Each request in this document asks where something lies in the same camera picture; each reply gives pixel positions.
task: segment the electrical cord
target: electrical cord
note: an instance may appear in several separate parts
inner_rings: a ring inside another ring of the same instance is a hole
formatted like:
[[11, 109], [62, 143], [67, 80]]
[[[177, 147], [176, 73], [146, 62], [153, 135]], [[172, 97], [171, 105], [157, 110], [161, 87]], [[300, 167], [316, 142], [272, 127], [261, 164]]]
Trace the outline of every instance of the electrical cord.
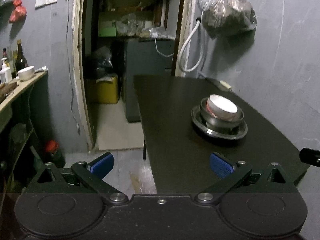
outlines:
[[71, 86], [71, 103], [70, 103], [70, 110], [73, 119], [75, 120], [77, 124], [77, 129], [79, 131], [79, 124], [78, 121], [75, 117], [75, 114], [73, 113], [73, 99], [74, 99], [74, 91], [73, 91], [73, 86], [72, 86], [72, 81], [71, 81], [71, 64], [70, 64], [70, 58], [69, 58], [69, 51], [68, 51], [68, 27], [69, 27], [69, 0], [67, 1], [68, 3], [68, 21], [67, 21], [67, 32], [66, 32], [66, 47], [67, 47], [67, 56], [68, 56], [68, 65], [69, 65], [69, 79], [70, 79], [70, 86]]
[[157, 38], [156, 38], [156, 40], [155, 40], [155, 43], [156, 43], [156, 50], [157, 50], [157, 52], [158, 52], [161, 56], [164, 56], [164, 57], [172, 57], [172, 56], [173, 56], [173, 54], [165, 55], [165, 54], [163, 54], [162, 52], [160, 52], [160, 51], [158, 50]]
[[185, 43], [183, 44], [179, 56], [178, 56], [178, 66], [180, 68], [181, 71], [185, 72], [185, 73], [189, 73], [194, 71], [196, 68], [198, 68], [198, 66], [200, 65], [200, 63], [202, 62], [203, 59], [203, 55], [204, 55], [204, 41], [203, 38], [201, 37], [201, 47], [200, 47], [200, 57], [198, 62], [192, 67], [187, 69], [187, 67], [182, 67], [181, 65], [181, 59], [182, 59], [182, 55], [184, 53], [184, 50], [186, 49], [187, 45], [189, 44], [189, 42], [191, 41], [192, 36], [196, 33], [197, 29], [199, 28], [200, 24], [201, 24], [201, 20], [202, 20], [202, 16], [203, 16], [203, 12], [201, 14], [200, 18], [197, 18], [197, 23], [196, 26], [193, 28], [191, 34], [189, 35], [189, 37], [186, 39]]

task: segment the yellow box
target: yellow box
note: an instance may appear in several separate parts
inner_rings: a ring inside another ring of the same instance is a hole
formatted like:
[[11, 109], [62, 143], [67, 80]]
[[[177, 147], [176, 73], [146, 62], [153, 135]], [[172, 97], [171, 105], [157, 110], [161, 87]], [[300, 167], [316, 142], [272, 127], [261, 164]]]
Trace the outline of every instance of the yellow box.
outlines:
[[119, 101], [118, 77], [112, 81], [86, 80], [85, 95], [91, 103], [116, 104]]

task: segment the dark bottle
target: dark bottle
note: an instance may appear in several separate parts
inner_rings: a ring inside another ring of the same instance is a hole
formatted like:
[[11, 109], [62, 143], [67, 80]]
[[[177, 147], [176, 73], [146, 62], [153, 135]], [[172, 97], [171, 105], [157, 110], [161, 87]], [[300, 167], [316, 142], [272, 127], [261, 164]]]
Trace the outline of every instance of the dark bottle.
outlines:
[[18, 55], [17, 55], [17, 61], [16, 61], [16, 71], [22, 70], [23, 68], [27, 67], [27, 60], [23, 55], [22, 52], [22, 46], [21, 46], [21, 40], [18, 40]]
[[7, 57], [6, 48], [3, 48], [3, 49], [2, 49], [2, 57]]
[[7, 49], [7, 62], [8, 62], [8, 67], [10, 67], [10, 70], [11, 70], [12, 78], [16, 78], [17, 72], [16, 72], [15, 64], [13, 64], [13, 54], [12, 54], [10, 45], [8, 46], [8, 49]]

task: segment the black table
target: black table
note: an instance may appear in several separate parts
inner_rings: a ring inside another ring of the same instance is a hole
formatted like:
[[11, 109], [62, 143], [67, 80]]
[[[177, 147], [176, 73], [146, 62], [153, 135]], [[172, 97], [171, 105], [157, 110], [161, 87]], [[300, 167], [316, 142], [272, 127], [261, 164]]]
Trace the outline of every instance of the black table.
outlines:
[[[219, 181], [209, 166], [212, 152], [233, 162], [247, 161], [257, 172], [278, 162], [295, 183], [309, 167], [300, 161], [298, 149], [254, 108], [207, 80], [141, 75], [135, 76], [134, 86], [158, 194], [198, 193]], [[242, 108], [248, 125], [243, 139], [214, 139], [194, 127], [191, 109], [211, 94]]]

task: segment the door frame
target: door frame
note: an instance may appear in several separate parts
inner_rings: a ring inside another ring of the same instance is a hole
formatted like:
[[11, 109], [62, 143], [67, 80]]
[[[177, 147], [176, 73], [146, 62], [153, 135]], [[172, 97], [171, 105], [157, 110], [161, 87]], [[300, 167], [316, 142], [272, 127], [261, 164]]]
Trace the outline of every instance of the door frame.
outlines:
[[[179, 9], [179, 17], [178, 17], [178, 27], [177, 28], [177, 40], [175, 44], [174, 58], [173, 61], [173, 71], [172, 75], [175, 76], [183, 76], [183, 73], [179, 69], [176, 58], [178, 52], [180, 51], [184, 41], [189, 36], [189, 33], [192, 31], [193, 21], [194, 21], [194, 12], [195, 12], [195, 4], [196, 0], [180, 0], [180, 9]], [[80, 121], [83, 127], [83, 131], [87, 140], [88, 151], [93, 150], [94, 141], [89, 121], [88, 109], [87, 109], [87, 101], [85, 98], [84, 91], [84, 77], [83, 77], [83, 65], [82, 65], [82, 17], [83, 17], [83, 7], [84, 0], [74, 0], [73, 5], [73, 17], [72, 17], [72, 29], [73, 29], [73, 42], [72, 42], [72, 55], [73, 55], [73, 75], [74, 75], [74, 83], [76, 90], [76, 98], [79, 109]], [[188, 63], [188, 51], [187, 48], [187, 57], [184, 59], [183, 64]]]
[[94, 141], [92, 137], [92, 131], [89, 121], [87, 101], [84, 92], [84, 78], [82, 69], [82, 16], [84, 0], [74, 0], [73, 3], [73, 17], [72, 17], [72, 29], [73, 29], [73, 41], [72, 41], [72, 55], [73, 55], [73, 75], [76, 90], [76, 98], [78, 103], [80, 121], [84, 130], [84, 134], [87, 140], [88, 151], [91, 151], [94, 147]]

